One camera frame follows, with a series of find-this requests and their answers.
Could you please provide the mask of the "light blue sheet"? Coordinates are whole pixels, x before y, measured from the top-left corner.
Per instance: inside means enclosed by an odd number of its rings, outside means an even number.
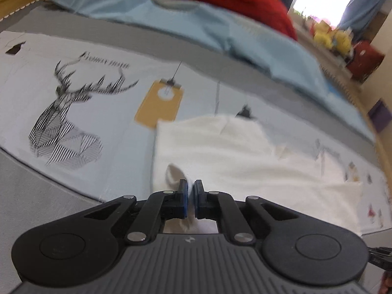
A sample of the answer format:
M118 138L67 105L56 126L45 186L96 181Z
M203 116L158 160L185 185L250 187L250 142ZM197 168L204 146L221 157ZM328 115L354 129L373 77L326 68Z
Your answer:
M332 93L319 62L303 46L264 24L206 3L185 0L51 0L95 19L140 25L183 37L253 64L305 93L375 141L359 111Z

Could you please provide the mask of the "blue right curtain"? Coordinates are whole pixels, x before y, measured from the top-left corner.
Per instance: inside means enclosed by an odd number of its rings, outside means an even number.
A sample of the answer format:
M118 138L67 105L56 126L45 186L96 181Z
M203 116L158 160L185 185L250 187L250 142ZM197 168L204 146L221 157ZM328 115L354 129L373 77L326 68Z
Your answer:
M386 0L350 0L338 29L351 29L354 39L359 39Z

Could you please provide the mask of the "printed light bed sheet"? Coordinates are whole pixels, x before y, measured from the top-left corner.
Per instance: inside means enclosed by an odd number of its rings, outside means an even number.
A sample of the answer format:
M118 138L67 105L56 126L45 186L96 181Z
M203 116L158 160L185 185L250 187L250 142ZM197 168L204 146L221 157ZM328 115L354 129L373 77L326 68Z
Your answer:
M360 234L391 227L379 167L320 131L181 62L79 40L1 33L1 148L83 195L145 198L159 122L229 115L257 122L273 145L327 151L360 183Z

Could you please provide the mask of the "yellow plush toy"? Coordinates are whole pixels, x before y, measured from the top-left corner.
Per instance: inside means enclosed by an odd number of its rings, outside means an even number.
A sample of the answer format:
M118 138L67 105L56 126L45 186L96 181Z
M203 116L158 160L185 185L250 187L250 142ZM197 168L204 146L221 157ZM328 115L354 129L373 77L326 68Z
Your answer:
M347 56L352 49L353 35L350 29L332 29L327 22L321 21L312 25L311 33L315 43L342 56Z

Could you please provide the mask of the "white long-sleeve shirt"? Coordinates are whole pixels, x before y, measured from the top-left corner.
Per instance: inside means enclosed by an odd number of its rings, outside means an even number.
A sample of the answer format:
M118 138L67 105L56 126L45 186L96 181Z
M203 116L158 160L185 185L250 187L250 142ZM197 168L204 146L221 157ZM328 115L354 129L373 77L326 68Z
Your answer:
M357 207L363 188L346 179L331 153L309 156L288 145L273 145L257 122L245 118L159 122L152 188L177 190L180 180L201 180L206 191L228 193L235 200L259 196L361 232Z

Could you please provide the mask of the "purple bag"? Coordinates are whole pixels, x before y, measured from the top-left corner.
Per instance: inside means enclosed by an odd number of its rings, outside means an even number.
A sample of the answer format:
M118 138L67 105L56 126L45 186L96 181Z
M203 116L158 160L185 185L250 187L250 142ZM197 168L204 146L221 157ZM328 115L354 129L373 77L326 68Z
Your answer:
M391 111L382 99L379 99L369 110L368 116L377 133L381 133L392 120Z

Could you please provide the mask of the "dark red cushion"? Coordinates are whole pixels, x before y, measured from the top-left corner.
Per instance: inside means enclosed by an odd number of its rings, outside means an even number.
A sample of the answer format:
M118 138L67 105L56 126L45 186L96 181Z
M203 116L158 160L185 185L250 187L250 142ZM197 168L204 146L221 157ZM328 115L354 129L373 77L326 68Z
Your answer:
M352 78L361 83L381 65L385 55L374 48L368 40L361 40L354 45L354 56L346 68Z

